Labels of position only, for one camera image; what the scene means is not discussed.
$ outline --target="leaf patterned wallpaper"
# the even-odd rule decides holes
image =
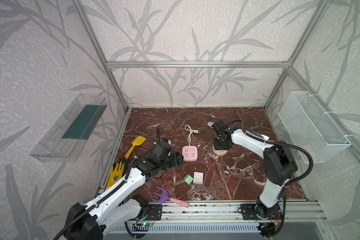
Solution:
[[[108,107],[77,161],[31,157],[78,93]],[[53,238],[94,196],[124,115],[69,1],[0,0],[0,239]]]
[[[82,0],[108,61],[285,61],[319,0]],[[280,69],[114,69],[130,106],[263,106]]]
[[[332,1],[294,68],[360,141],[360,1]],[[301,91],[291,77],[267,109],[281,140],[291,142],[278,112],[291,91]],[[300,157],[299,174],[307,169]],[[360,164],[346,149],[315,164],[300,185],[318,200],[339,240],[360,240]]]

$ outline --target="green box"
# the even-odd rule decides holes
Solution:
[[[193,177],[191,177],[191,175],[187,174],[185,177],[184,177],[184,181],[190,185],[192,182],[193,182]]]

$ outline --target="white box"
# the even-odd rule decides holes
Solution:
[[[193,183],[194,184],[203,184],[203,173],[202,172],[194,172],[193,173]]]

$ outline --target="pink power strip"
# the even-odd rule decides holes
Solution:
[[[184,161],[194,162],[197,159],[197,147],[196,146],[184,146],[182,151]]]

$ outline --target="transparent plastic basket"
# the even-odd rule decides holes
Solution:
[[[313,162],[326,162],[350,146],[350,141],[307,91],[291,92],[279,117],[294,144],[308,151]],[[299,152],[303,161],[308,158]]]
[[[86,105],[99,105],[85,130],[77,139],[63,138],[69,127],[79,116]],[[47,134],[32,149],[30,155],[42,162],[75,162],[83,150],[88,138],[83,134],[91,134],[99,118],[107,107],[105,97],[85,96],[79,93],[64,113],[58,118]]]

